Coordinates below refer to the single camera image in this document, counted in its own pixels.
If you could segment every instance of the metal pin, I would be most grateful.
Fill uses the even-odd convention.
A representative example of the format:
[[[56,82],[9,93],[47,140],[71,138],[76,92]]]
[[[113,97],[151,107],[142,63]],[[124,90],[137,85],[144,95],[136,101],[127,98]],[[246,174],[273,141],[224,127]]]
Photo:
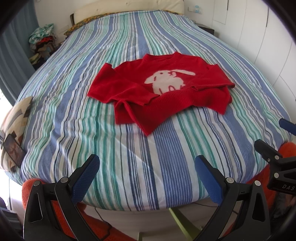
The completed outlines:
[[[67,177],[62,177],[61,178],[61,183],[66,183],[69,179]]]
[[[234,183],[234,180],[233,180],[233,178],[231,178],[231,177],[226,178],[226,181],[227,181],[228,183]]]
[[[260,186],[261,185],[261,182],[259,182],[258,180],[254,181],[255,185],[256,186]]]
[[[37,180],[37,181],[35,181],[35,182],[33,183],[33,185],[34,185],[35,187],[37,187],[39,184],[40,184],[40,181],[39,181],[39,180]]]

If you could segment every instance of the nightstand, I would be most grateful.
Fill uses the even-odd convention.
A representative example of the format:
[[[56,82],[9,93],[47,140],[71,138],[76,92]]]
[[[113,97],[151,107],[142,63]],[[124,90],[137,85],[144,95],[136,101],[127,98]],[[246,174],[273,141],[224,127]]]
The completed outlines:
[[[214,35],[214,30],[212,28],[207,27],[206,25],[195,23],[197,26],[199,26],[201,29],[207,31],[208,33]]]

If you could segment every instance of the white rabbit design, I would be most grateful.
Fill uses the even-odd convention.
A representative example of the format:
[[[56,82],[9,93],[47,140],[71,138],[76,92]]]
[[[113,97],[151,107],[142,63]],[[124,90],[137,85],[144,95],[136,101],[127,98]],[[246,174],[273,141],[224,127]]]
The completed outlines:
[[[160,70],[155,72],[152,76],[145,80],[145,84],[153,84],[153,91],[155,94],[161,95],[168,91],[181,89],[184,82],[181,78],[177,77],[177,73],[188,75],[195,75],[194,72],[187,70],[174,69],[174,70]]]

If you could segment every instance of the bed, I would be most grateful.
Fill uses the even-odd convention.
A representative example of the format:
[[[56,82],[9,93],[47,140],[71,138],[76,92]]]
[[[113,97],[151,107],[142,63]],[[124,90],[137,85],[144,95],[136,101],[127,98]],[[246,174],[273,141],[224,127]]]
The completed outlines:
[[[112,103],[86,96],[101,66],[180,52],[218,64],[236,87],[225,115],[190,107],[146,137],[135,124],[116,125]],[[54,182],[90,154],[100,170],[84,202],[108,210],[144,211],[207,197],[194,167],[203,154],[226,177],[247,182],[266,165],[253,148],[278,149],[291,136],[278,126],[287,111],[265,77],[240,53],[185,16],[132,11],[95,19],[75,30],[30,78],[18,101],[34,96],[25,131],[27,154],[8,175]]]

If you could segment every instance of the red sweater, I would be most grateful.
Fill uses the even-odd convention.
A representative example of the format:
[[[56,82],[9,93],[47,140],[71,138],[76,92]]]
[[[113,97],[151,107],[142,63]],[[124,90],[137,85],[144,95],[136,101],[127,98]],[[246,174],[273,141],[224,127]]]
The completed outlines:
[[[145,135],[189,106],[204,106],[224,114],[234,83],[202,58],[174,53],[124,62],[115,69],[105,64],[88,96],[113,101],[115,123],[137,123]]]

